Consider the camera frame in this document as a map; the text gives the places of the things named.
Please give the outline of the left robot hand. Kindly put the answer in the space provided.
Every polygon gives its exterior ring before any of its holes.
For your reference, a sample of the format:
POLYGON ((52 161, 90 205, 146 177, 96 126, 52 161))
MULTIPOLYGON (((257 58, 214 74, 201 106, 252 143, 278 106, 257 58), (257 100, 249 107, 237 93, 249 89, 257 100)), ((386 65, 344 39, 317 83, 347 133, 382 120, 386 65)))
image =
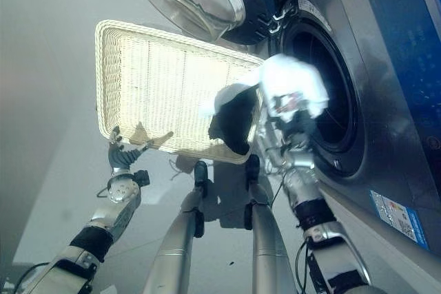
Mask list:
POLYGON ((161 146, 165 141, 170 139, 174 135, 174 132, 168 132, 166 135, 159 138, 148 139, 140 147, 136 147, 130 150, 125 150, 121 144, 123 137, 121 136, 120 127, 117 125, 111 131, 108 139, 108 152, 107 158, 110 167, 113 172, 117 172, 121 169, 129 170, 130 166, 148 149, 154 146, 161 146))

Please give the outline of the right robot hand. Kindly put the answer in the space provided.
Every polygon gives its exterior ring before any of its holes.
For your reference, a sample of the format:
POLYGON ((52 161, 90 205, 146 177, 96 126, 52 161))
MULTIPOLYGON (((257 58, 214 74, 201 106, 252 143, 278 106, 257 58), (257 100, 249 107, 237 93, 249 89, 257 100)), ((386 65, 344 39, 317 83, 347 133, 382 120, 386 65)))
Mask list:
POLYGON ((271 109, 284 123, 291 122, 301 112, 308 112, 309 101, 302 92, 274 96, 272 101, 271 109))

